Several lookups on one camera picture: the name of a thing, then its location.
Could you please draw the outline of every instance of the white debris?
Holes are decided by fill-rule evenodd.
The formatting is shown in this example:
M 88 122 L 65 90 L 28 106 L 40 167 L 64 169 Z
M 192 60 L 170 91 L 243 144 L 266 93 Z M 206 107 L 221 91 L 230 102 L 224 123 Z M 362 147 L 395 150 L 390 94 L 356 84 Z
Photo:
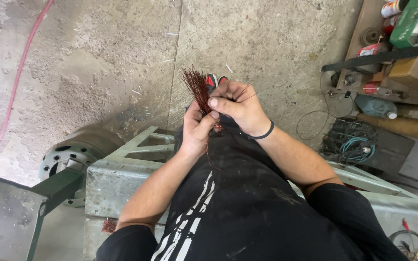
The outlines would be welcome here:
M 225 66 L 227 67 L 227 69 L 229 69 L 229 71 L 233 74 L 232 69 L 230 68 L 230 66 L 228 65 L 228 63 L 225 63 Z

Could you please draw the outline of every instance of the pink hose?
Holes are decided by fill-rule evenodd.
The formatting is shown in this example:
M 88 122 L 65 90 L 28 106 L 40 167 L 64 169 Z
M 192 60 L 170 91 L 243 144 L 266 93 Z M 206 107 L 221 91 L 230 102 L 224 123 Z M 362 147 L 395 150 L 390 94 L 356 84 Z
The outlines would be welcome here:
M 17 92 L 17 87 L 19 86 L 20 74 L 22 74 L 22 69 L 24 68 L 24 63 L 25 63 L 25 58 L 27 57 L 28 48 L 30 48 L 30 44 L 32 43 L 33 37 L 35 36 L 36 30 L 38 29 L 38 26 L 41 23 L 41 20 L 43 20 L 43 17 L 45 16 L 46 12 L 48 12 L 49 7 L 51 7 L 51 4 L 53 1 L 54 0 L 49 0 L 49 2 L 46 4 L 43 11 L 39 14 L 38 19 L 35 25 L 33 26 L 32 32 L 30 33 L 30 36 L 28 37 L 27 43 L 25 45 L 24 53 L 22 54 L 22 59 L 20 59 L 19 68 L 17 69 L 17 74 L 15 75 L 14 86 L 12 87 L 11 98 L 9 99 L 9 105 L 7 107 L 6 118 L 4 119 L 3 127 L 1 128 L 1 132 L 0 132 L 0 141 L 3 138 L 4 132 L 6 132 L 7 124 L 9 123 L 9 117 L 11 116 L 11 110 L 12 110 L 12 105 L 14 104 L 15 93 Z

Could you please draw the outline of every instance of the white print on shirt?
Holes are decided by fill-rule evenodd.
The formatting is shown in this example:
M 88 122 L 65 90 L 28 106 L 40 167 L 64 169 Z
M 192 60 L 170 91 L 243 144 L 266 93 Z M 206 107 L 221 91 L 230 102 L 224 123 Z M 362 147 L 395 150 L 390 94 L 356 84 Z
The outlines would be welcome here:
M 207 194 L 206 197 L 204 197 L 204 195 L 206 194 L 206 191 L 208 190 L 208 186 L 209 186 L 211 177 L 212 177 L 212 171 L 211 171 L 211 173 L 209 173 L 206 181 L 204 182 L 204 188 L 202 189 L 201 195 L 196 200 L 196 204 L 194 204 L 194 206 L 191 207 L 191 209 L 184 215 L 184 217 L 187 217 L 188 219 L 185 219 L 180 224 L 180 226 L 175 228 L 172 233 L 168 234 L 161 241 L 160 247 L 156 252 L 154 252 L 154 254 L 151 258 L 151 261 L 154 261 L 157 258 L 158 255 L 161 255 L 164 252 L 164 250 L 165 250 L 165 252 L 163 253 L 162 257 L 160 258 L 160 261 L 168 261 L 169 258 L 172 255 L 174 249 L 178 247 L 177 246 L 178 241 L 180 240 L 180 238 L 182 236 L 185 237 L 185 241 L 183 242 L 182 246 L 180 247 L 177 258 L 175 260 L 176 261 L 183 261 L 185 259 L 186 254 L 188 253 L 188 249 L 191 245 L 191 239 L 195 235 L 196 229 L 198 228 L 199 222 L 201 221 L 201 217 L 196 217 L 196 216 L 194 217 L 194 216 L 192 216 L 192 214 L 193 214 L 194 211 L 196 211 L 196 208 L 201 203 L 201 200 L 204 200 L 204 202 L 202 203 L 202 206 L 201 206 L 200 210 L 196 211 L 196 213 L 204 213 L 206 211 L 206 207 L 209 205 L 209 202 L 210 202 L 212 196 L 214 195 L 214 189 L 216 188 L 216 184 L 215 184 L 214 181 L 212 181 L 209 193 Z M 182 218 L 182 215 L 183 214 L 181 214 L 177 217 L 176 225 L 179 224 L 179 222 Z M 183 231 L 184 228 L 187 227 L 188 223 L 191 223 L 191 227 L 189 229 L 186 229 L 185 231 Z M 172 240 L 172 243 L 169 246 L 167 246 L 167 242 L 169 241 L 169 238 L 173 238 L 173 240 Z

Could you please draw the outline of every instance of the forearm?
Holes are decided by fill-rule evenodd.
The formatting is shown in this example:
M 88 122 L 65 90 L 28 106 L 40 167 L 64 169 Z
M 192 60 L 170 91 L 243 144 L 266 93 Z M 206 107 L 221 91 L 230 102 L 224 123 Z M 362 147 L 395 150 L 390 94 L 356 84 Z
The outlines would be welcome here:
M 117 229 L 131 224 L 148 225 L 159 221 L 197 157 L 177 154 L 151 174 L 130 197 L 119 217 Z
M 323 183 L 342 184 L 322 157 L 302 142 L 275 127 L 270 135 L 257 140 L 282 173 L 308 196 Z

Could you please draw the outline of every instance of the blue bottle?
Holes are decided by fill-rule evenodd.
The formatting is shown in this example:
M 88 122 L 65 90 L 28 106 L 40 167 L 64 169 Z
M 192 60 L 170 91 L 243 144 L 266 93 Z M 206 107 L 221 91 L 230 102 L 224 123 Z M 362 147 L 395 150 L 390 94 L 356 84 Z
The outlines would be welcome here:
M 398 116 L 396 106 L 390 101 L 367 95 L 357 95 L 354 101 L 366 115 L 385 119 Z

